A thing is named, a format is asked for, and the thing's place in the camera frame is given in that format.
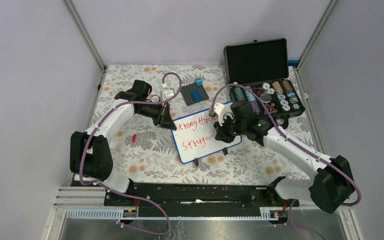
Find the wall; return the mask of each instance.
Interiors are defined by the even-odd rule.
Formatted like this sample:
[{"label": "wall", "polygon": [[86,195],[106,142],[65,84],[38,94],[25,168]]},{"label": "wall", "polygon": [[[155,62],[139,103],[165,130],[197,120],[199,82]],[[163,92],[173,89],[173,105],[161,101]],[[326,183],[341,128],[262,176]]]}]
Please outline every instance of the wall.
[{"label": "wall", "polygon": [[328,153],[361,188],[364,239],[384,239],[384,1],[340,1],[301,73]]},{"label": "wall", "polygon": [[40,239],[99,74],[61,0],[0,0],[0,239]]},{"label": "wall", "polygon": [[74,0],[107,64],[223,64],[226,45],[288,40],[298,60],[329,0]]}]

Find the floral tablecloth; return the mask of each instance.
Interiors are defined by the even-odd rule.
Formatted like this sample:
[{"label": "floral tablecloth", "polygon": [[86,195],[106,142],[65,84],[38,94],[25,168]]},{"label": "floral tablecloth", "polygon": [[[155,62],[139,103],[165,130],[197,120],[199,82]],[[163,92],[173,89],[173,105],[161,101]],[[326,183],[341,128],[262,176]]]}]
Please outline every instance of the floral tablecloth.
[{"label": "floral tablecloth", "polygon": [[[209,100],[186,106],[179,94],[170,102],[173,119],[209,108],[216,92],[226,83],[226,69],[217,65],[109,65],[106,72],[93,121],[110,108],[119,91],[130,89],[136,79],[151,84],[153,93],[158,95],[162,77],[167,72],[179,74],[182,85],[202,78]],[[292,67],[289,67],[289,79],[298,89]],[[167,84],[178,89],[178,80],[173,75],[167,77]],[[217,102],[229,100],[226,89],[220,93]],[[291,118],[286,131],[313,146],[310,123],[305,114]],[[171,131],[155,127],[151,119],[140,115],[134,115],[120,128],[110,143],[110,149],[114,169],[135,182],[267,185],[278,176],[308,178],[279,153],[261,147],[246,137],[241,144],[229,148],[226,156],[218,152],[200,159],[199,166],[192,162],[183,164],[179,160]]]}]

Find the black tray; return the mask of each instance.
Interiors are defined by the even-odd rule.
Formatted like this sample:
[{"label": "black tray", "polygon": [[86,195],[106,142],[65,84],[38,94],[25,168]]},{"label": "black tray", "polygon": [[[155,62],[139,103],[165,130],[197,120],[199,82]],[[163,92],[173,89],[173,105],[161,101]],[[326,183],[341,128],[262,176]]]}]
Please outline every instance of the black tray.
[{"label": "black tray", "polygon": [[[280,83],[289,77],[287,41],[285,38],[270,41],[255,40],[252,43],[228,45],[224,48],[224,61],[228,83],[238,83],[250,86],[252,89],[261,88],[263,83],[269,83],[270,87],[273,88],[273,82]],[[284,128],[288,127],[289,118],[299,116],[305,111],[292,82],[287,81],[289,81],[298,99],[299,109],[293,108],[286,93],[284,95],[289,102],[289,111],[283,110],[276,94],[271,96],[272,102],[270,102],[274,103],[277,110],[271,115],[276,120],[283,119],[282,126]],[[230,89],[230,99],[237,101],[233,92],[234,87]],[[259,101],[257,103],[263,115],[264,109]]]}]

